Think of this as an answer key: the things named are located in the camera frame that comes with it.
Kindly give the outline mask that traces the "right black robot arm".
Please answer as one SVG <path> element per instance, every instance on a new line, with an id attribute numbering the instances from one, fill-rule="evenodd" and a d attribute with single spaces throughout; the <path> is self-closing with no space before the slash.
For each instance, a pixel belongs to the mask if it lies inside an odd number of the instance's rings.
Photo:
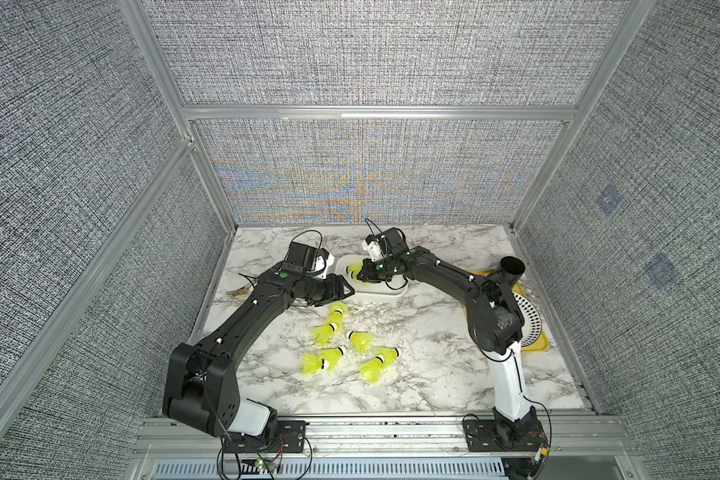
<path id="1" fill-rule="evenodd" d="M 537 409 L 526 398 L 521 362 L 525 320 L 513 291 L 525 272 L 520 259 L 504 257 L 497 270 L 478 275 L 416 247 L 385 259 L 365 259 L 348 271 L 353 279 L 368 284 L 403 276 L 428 284 L 461 303 L 470 338 L 491 362 L 496 441 L 503 448 L 515 448 L 540 428 Z"/>

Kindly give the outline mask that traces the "yellow shuttlecock six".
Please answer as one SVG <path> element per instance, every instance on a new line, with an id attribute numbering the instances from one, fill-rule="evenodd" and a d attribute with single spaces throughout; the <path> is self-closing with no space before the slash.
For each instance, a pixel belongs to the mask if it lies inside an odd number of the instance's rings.
<path id="1" fill-rule="evenodd" d="M 400 356 L 398 348 L 379 347 L 374 352 L 374 358 L 381 362 L 383 368 L 387 368 Z"/>

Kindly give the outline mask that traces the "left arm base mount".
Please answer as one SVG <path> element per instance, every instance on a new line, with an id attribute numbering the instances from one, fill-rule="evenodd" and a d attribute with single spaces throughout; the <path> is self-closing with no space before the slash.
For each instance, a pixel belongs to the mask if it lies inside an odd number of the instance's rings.
<path id="1" fill-rule="evenodd" d="M 223 451 L 238 454 L 302 453 L 307 425 L 306 421 L 278 420 L 268 425 L 259 436 L 231 432 L 229 437 L 232 442 L 224 440 Z"/>

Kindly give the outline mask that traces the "black mug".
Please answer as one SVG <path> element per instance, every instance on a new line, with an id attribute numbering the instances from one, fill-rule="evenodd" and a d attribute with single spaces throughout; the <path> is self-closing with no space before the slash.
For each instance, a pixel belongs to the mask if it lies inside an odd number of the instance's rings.
<path id="1" fill-rule="evenodd" d="M 526 271 L 525 263 L 515 256 L 504 256 L 499 261 L 498 269 L 492 274 L 496 283 L 502 283 L 513 288 Z"/>

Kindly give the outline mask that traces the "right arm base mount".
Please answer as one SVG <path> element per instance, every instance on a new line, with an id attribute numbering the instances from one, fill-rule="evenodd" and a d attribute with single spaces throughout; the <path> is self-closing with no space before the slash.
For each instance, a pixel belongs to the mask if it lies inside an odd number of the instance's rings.
<path id="1" fill-rule="evenodd" d="M 533 415 L 512 422 L 468 414 L 462 418 L 462 429 L 470 452 L 530 454 L 549 448 L 543 426 Z"/>

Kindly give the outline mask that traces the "black dotted white plate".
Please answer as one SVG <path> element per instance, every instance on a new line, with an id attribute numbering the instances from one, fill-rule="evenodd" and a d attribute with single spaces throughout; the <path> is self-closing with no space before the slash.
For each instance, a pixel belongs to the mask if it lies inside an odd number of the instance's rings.
<path id="1" fill-rule="evenodd" d="M 520 342 L 521 348 L 528 350 L 534 343 L 541 339 L 543 333 L 541 316 L 525 296 L 517 292 L 514 292 L 513 295 L 524 321 Z"/>

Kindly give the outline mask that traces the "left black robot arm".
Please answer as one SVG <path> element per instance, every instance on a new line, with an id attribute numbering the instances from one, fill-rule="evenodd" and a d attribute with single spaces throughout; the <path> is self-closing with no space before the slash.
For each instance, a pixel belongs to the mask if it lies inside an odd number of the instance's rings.
<path id="1" fill-rule="evenodd" d="M 341 275 L 324 278 L 271 268 L 242 305 L 195 344 L 181 343 L 171 353 L 163 395 L 163 415 L 218 438 L 237 434 L 270 442 L 277 413 L 241 397 L 239 364 L 264 330 L 296 300 L 322 306 L 344 300 L 355 289 Z"/>

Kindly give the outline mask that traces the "yellow shuttlecock two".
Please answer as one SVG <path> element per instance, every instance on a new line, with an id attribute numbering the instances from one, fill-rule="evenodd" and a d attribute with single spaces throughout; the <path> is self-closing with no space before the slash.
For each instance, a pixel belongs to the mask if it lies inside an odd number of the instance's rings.
<path id="1" fill-rule="evenodd" d="M 361 282 L 360 274 L 362 273 L 363 263 L 354 263 L 346 267 L 348 277 L 356 282 Z"/>

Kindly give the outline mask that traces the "yellow tray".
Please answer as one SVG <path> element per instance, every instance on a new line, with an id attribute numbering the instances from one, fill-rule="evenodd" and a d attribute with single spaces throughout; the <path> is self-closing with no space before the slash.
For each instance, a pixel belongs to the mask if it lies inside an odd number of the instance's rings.
<path id="1" fill-rule="evenodd" d="M 467 307 L 468 332 L 492 361 L 505 362 L 519 351 L 545 351 L 549 340 L 541 314 L 520 278 L 503 270 L 472 270 L 480 287 Z"/>

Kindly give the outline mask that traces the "yellow shuttlecock three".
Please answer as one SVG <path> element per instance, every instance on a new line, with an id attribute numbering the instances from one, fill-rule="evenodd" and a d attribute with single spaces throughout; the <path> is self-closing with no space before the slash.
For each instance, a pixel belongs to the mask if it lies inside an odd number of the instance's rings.
<path id="1" fill-rule="evenodd" d="M 349 308 L 346 304 L 340 301 L 333 302 L 329 305 L 329 314 L 343 318 L 349 313 Z"/>

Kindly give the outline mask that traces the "yellow shuttlecock seven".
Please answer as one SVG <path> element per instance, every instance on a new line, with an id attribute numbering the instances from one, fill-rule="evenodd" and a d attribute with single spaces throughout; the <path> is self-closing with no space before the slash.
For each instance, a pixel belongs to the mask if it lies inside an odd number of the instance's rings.
<path id="1" fill-rule="evenodd" d="M 376 356 L 363 363 L 359 368 L 359 373 L 367 383 L 375 385 L 380 380 L 384 364 L 384 359 L 381 356 Z"/>

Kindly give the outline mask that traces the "green handled brush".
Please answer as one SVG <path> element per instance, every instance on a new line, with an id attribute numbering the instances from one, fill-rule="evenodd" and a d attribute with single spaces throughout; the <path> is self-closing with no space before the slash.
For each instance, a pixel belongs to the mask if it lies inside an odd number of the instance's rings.
<path id="1" fill-rule="evenodd" d="M 227 295 L 230 297 L 239 297 L 248 295 L 258 284 L 258 278 L 244 273 L 239 273 L 239 276 L 245 280 L 245 284 L 241 287 L 230 290 Z"/>

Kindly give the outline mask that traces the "yellow shuttlecock four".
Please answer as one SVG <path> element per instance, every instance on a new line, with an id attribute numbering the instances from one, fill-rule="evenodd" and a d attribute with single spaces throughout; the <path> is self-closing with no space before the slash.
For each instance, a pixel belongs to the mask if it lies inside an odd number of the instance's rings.
<path id="1" fill-rule="evenodd" d="M 311 330 L 311 337 L 319 347 L 325 347 L 335 335 L 343 330 L 343 318 L 334 312 L 325 322 Z"/>

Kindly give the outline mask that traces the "white plastic storage box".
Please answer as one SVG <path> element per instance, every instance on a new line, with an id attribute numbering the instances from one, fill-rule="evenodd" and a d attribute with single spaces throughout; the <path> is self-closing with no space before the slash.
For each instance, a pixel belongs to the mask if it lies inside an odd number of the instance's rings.
<path id="1" fill-rule="evenodd" d="M 351 268 L 362 265 L 364 259 L 363 255 L 350 254 L 340 257 L 335 263 L 335 273 L 341 274 L 355 290 L 353 298 L 356 301 L 395 303 L 408 291 L 408 280 L 403 276 L 396 276 L 387 283 L 363 283 L 351 277 Z"/>

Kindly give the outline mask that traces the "yellow shuttlecock eight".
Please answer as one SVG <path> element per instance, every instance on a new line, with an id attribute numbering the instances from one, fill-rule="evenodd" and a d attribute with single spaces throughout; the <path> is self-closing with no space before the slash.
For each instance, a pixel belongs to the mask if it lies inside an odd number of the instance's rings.
<path id="1" fill-rule="evenodd" d="M 345 355 L 342 347 L 321 349 L 317 354 L 305 352 L 302 357 L 302 374 L 311 375 L 319 371 L 333 371 Z"/>

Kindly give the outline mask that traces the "yellow shuttlecock five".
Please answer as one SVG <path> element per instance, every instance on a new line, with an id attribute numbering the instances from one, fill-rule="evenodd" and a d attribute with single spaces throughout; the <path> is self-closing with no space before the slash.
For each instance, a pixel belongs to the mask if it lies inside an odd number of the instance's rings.
<path id="1" fill-rule="evenodd" d="M 360 354 L 368 353 L 373 346 L 373 336 L 368 332 L 350 331 L 347 337 Z"/>

